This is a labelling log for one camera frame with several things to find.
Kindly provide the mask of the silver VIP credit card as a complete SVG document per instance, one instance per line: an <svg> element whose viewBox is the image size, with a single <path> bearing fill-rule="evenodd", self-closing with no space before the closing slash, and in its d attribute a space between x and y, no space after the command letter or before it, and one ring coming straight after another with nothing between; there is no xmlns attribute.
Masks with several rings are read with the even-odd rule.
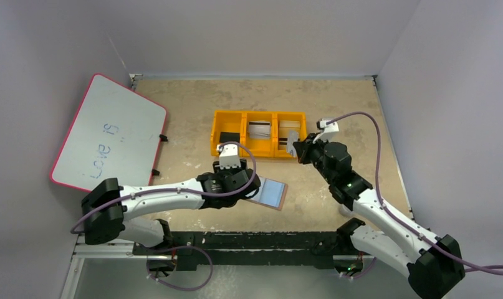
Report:
<svg viewBox="0 0 503 299"><path fill-rule="evenodd" d="M296 130L289 130L287 137L287 153L293 157L297 157L297 152L294 143L299 140L299 132Z"/></svg>

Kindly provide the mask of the brown leather card holder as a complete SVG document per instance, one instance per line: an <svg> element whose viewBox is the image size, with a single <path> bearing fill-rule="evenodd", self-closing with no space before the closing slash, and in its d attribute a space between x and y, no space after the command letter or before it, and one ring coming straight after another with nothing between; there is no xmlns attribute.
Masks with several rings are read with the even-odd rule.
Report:
<svg viewBox="0 0 503 299"><path fill-rule="evenodd" d="M284 204L288 185L272 179L260 177L261 186L258 191L248 195L248 201L280 211Z"/></svg>

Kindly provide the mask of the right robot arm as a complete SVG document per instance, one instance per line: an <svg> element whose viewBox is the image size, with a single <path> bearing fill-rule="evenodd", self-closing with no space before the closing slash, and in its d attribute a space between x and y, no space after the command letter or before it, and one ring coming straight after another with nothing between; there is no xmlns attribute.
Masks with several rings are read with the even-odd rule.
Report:
<svg viewBox="0 0 503 299"><path fill-rule="evenodd" d="M301 164L312 164L339 204L377 228L355 217L339 229L340 235L402 274L420 298L445 298L465 277L463 265L450 258L462 257L457 240L436 235L380 200L376 189L353 170L346 145L315 141L315 136L290 141L289 153Z"/></svg>

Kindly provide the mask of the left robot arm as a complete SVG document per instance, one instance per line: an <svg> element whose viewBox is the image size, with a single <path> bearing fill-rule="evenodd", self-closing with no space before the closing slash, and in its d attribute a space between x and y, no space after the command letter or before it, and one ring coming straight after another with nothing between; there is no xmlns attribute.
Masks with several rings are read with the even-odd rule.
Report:
<svg viewBox="0 0 503 299"><path fill-rule="evenodd" d="M254 169L245 159L235 168L223 169L218 162L213 171L195 178L161 186L122 186L108 178L91 190L81 202L81 227L87 245L100 245L115 239L130 240L151 248L170 244L169 224L148 221L144 215L178 209L222 209L249 199L261 187Z"/></svg>

